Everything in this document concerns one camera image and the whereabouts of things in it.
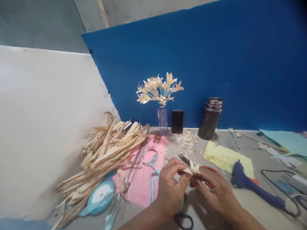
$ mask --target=yellow paper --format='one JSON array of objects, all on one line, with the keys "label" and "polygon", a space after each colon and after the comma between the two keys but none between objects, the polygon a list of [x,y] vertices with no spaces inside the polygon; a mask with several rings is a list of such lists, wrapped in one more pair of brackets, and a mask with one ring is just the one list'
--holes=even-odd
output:
[{"label": "yellow paper", "polygon": [[252,160],[231,149],[209,141],[204,156],[207,161],[210,161],[229,173],[232,173],[234,163],[240,159],[240,162],[244,167],[245,175],[249,178],[255,179]]}]

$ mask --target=light blue paper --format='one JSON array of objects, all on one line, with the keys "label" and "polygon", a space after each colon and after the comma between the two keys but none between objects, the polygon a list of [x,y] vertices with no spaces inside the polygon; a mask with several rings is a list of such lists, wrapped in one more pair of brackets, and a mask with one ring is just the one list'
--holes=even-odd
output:
[{"label": "light blue paper", "polygon": [[259,130],[291,153],[307,157],[307,139],[305,137],[293,132]]}]

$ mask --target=wooden stick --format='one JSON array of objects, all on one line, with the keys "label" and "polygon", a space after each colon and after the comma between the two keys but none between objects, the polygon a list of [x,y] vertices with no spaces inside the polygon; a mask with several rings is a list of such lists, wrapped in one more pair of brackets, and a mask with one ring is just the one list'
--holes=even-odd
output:
[{"label": "wooden stick", "polygon": [[254,141],[258,141],[258,142],[260,142],[260,143],[262,143],[262,144],[268,144],[268,145],[272,146],[272,148],[274,148],[274,149],[276,149],[276,150],[279,150],[279,151],[282,151],[282,152],[287,152],[287,153],[289,153],[289,151],[286,150],[286,149],[279,148],[279,147],[277,147],[277,146],[275,146],[275,145],[272,145],[272,144],[270,144],[270,143],[264,142],[264,141],[262,141],[262,140],[259,140],[259,139],[255,138],[255,137],[249,136],[249,135],[244,134],[244,133],[240,133],[240,134],[242,134],[243,136],[248,137],[248,138],[250,138],[250,139],[252,139],[252,140],[254,140]]}]

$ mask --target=black phone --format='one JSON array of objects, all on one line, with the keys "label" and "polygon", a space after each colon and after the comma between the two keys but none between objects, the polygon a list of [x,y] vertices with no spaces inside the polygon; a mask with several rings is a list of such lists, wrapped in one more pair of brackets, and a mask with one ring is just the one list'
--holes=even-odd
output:
[{"label": "black phone", "polygon": [[183,132],[183,111],[172,111],[172,133],[181,134]]}]

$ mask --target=blue glue gun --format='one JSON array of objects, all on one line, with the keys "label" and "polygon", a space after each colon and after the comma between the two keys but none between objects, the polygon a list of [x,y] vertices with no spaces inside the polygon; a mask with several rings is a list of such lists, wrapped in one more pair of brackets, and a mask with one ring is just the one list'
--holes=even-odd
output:
[{"label": "blue glue gun", "polygon": [[282,200],[278,196],[273,196],[272,194],[264,191],[262,188],[257,186],[245,175],[244,167],[241,164],[240,160],[238,160],[233,166],[231,184],[235,188],[249,189],[254,193],[256,193],[258,196],[260,196],[262,199],[264,199],[267,203],[269,203],[273,207],[285,210],[286,203],[284,200]]}]

